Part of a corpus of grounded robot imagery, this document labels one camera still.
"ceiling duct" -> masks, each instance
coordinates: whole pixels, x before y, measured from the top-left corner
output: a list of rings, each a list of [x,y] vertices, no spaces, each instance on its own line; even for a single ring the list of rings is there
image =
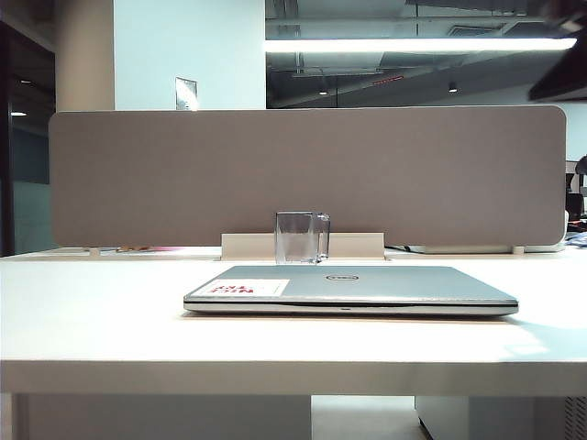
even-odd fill
[[[501,27],[456,25],[450,28],[449,37],[479,37],[480,35],[492,34],[500,29]]]
[[[527,12],[527,0],[406,0],[406,4],[493,11],[515,15],[525,15]]]

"desk surface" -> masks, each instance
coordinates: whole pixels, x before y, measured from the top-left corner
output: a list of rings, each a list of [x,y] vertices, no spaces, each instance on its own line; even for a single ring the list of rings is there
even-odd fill
[[[0,259],[3,392],[587,394],[586,250],[376,263],[453,266],[518,298],[494,320],[197,316],[182,297],[232,266],[204,254]]]

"desk leg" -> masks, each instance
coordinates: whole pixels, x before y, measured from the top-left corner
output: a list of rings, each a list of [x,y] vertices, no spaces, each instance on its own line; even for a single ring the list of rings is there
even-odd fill
[[[28,396],[28,437],[15,440],[310,440],[310,396]]]
[[[28,396],[2,393],[1,435],[3,440],[28,440]]]
[[[415,397],[434,440],[583,439],[586,407],[585,397]]]

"floor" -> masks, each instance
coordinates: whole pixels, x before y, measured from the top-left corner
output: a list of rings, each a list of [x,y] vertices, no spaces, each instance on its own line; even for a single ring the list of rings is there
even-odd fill
[[[313,396],[313,440],[426,440],[414,397]]]

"dell logo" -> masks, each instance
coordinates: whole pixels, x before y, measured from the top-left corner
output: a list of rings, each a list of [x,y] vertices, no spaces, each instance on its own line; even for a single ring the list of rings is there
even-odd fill
[[[355,281],[359,277],[356,275],[328,275],[327,280],[331,281]]]

